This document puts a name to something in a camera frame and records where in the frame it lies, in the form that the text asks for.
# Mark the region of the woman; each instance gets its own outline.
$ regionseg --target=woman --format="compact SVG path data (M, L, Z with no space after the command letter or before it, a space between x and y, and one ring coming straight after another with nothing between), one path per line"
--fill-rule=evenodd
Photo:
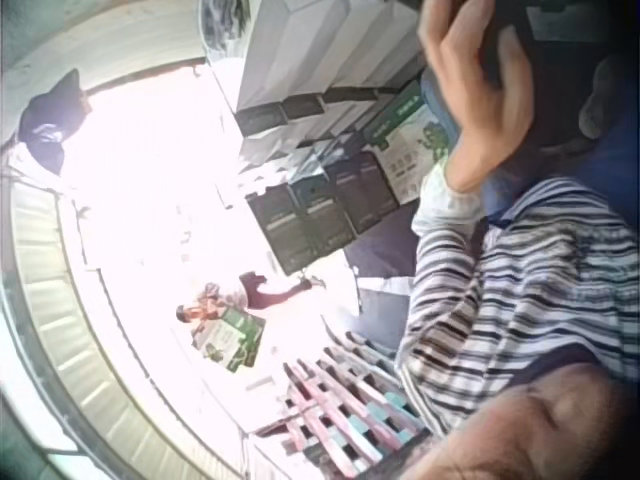
M420 242L397 369L444 440L407 478L580 478L624 416L620 385L638 382L637 237L602 197L552 178L501 215L473 260L481 187L534 113L512 28L498 41L503 90L484 79L478 51L493 9L469 0L452 21L451 0L429 0L419 29L460 136L425 179L413 222Z

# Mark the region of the wooden pallet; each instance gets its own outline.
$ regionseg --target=wooden pallet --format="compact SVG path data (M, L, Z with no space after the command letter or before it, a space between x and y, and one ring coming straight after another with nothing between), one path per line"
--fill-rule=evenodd
M287 412L276 428L326 478L355 478L424 430L393 371L393 352L349 335L316 361L284 364Z

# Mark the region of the hand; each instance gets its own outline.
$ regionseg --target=hand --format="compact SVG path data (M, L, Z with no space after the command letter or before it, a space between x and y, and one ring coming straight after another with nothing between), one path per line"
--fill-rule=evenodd
M478 52L494 9L494 0L468 0L450 22L452 0L427 0L418 27L427 61L461 129L461 157L475 180L518 148L533 121L531 65L513 27L500 32L498 40L504 89L484 79ZM475 164L468 163L469 155ZM458 180L468 187L466 179Z

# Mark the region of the black bag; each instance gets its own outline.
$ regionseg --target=black bag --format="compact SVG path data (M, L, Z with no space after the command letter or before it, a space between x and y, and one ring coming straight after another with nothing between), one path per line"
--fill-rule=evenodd
M77 69L67 73L48 93L38 95L22 113L18 141L46 170L60 175L64 164L62 142L82 126L89 109L80 88Z

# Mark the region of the striped sleeve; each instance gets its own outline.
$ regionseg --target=striped sleeve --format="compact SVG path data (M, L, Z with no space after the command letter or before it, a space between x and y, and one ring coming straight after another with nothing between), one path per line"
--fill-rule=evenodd
M444 165L437 164L423 182L420 206L412 223L419 237L416 276L396 368L414 407L438 436L448 427L435 417L429 399L416 388L406 360L426 331L451 315L468 289L474 269L468 242L482 216L480 192L454 192L446 183ZM437 331L431 338L447 342L447 337Z

